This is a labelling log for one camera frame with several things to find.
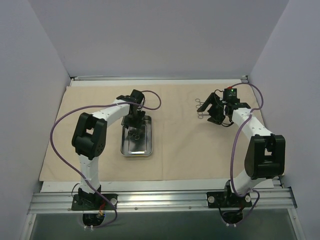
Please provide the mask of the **steel surgical scissors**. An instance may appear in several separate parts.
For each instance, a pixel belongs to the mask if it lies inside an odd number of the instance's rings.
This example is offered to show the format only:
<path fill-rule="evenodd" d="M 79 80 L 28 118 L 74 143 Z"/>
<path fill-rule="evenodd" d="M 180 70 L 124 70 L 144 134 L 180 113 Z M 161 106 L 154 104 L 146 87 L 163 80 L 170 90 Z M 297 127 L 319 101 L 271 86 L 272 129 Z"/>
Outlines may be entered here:
<path fill-rule="evenodd" d="M 128 137 L 130 140 L 139 140 L 140 139 L 140 131 L 139 130 L 129 130 Z"/>

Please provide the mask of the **steel instrument tray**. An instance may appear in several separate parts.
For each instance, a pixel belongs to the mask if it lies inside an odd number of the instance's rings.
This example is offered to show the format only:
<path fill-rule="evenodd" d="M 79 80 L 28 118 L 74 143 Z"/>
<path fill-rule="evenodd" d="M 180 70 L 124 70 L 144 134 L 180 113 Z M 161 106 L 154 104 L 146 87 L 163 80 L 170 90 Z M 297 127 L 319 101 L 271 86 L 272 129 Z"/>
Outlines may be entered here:
<path fill-rule="evenodd" d="M 137 130 L 140 133 L 138 140 L 129 139 L 128 131 Z M 120 152 L 125 157 L 149 156 L 153 151 L 152 118 L 145 115 L 140 128 L 122 127 Z"/>

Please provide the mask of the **beige cloth wrap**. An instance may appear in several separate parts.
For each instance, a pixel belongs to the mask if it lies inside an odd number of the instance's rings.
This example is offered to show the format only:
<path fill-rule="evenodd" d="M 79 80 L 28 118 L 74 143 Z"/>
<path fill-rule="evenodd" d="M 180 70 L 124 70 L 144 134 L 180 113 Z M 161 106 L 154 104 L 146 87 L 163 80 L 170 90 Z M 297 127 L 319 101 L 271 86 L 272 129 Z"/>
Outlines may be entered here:
<path fill-rule="evenodd" d="M 125 157 L 121 154 L 122 125 L 116 121 L 107 128 L 106 146 L 98 160 L 99 180 L 169 181 L 229 179 L 231 153 L 238 127 L 223 127 L 198 118 L 196 98 L 205 101 L 227 84 L 161 84 L 126 86 L 71 86 L 66 89 L 58 112 L 61 122 L 53 132 L 39 179 L 79 181 L 79 157 L 72 146 L 79 115 L 93 113 L 111 104 L 134 88 L 146 97 L 146 114 L 152 118 L 152 153 Z M 233 170 L 244 169 L 249 140 L 238 138 Z"/>

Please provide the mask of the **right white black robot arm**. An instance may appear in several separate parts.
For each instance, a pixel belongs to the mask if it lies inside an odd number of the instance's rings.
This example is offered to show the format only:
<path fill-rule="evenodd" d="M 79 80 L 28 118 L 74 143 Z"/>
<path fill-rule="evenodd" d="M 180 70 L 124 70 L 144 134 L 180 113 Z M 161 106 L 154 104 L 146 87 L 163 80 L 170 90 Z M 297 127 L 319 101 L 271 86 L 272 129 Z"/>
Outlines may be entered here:
<path fill-rule="evenodd" d="M 197 105 L 197 112 L 207 111 L 208 122 L 226 127 L 237 125 L 230 159 L 230 189 L 222 193 L 223 203 L 234 206 L 256 185 L 285 172 L 286 140 L 268 130 L 254 115 L 255 108 L 238 98 L 237 89 L 230 86 L 221 91 L 222 97 L 212 92 L 209 97 Z M 244 158 L 244 170 L 234 176 L 236 146 L 241 133 L 248 138 L 249 144 Z"/>

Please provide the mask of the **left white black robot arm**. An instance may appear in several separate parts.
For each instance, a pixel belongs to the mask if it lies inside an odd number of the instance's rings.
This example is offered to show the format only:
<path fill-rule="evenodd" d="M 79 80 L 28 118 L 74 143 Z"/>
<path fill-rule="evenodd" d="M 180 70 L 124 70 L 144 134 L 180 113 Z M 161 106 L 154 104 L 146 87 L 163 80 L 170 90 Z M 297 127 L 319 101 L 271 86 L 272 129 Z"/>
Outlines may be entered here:
<path fill-rule="evenodd" d="M 134 89 L 130 95 L 120 95 L 111 104 L 94 113 L 80 114 L 71 140 L 75 152 L 79 155 L 80 172 L 84 175 L 78 190 L 78 196 L 90 210 L 100 206 L 101 184 L 99 181 L 99 156 L 103 153 L 107 129 L 122 119 L 125 128 L 139 128 L 143 124 L 145 111 L 139 110 L 144 94 Z"/>

